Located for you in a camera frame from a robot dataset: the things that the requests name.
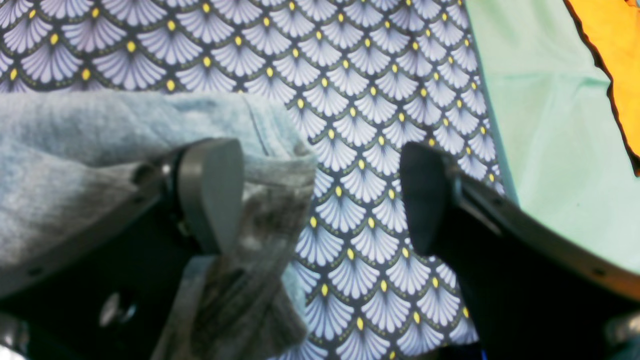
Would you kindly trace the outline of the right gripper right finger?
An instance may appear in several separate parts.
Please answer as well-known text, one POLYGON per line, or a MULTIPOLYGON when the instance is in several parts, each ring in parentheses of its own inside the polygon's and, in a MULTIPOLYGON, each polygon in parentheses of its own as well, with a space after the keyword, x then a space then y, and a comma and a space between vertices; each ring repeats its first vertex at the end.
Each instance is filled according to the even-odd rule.
POLYGON ((639 274, 559 235, 407 142, 398 174, 414 251, 457 276, 490 360, 637 360, 639 274))

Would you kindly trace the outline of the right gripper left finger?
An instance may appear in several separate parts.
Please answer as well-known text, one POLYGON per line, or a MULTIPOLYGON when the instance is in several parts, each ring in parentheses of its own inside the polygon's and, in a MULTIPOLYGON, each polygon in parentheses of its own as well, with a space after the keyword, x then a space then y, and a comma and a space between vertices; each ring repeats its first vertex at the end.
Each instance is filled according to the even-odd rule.
POLYGON ((3 269, 1 299, 163 300, 194 256, 234 247, 244 180, 237 140, 197 141, 138 171, 133 191, 96 219, 3 269))

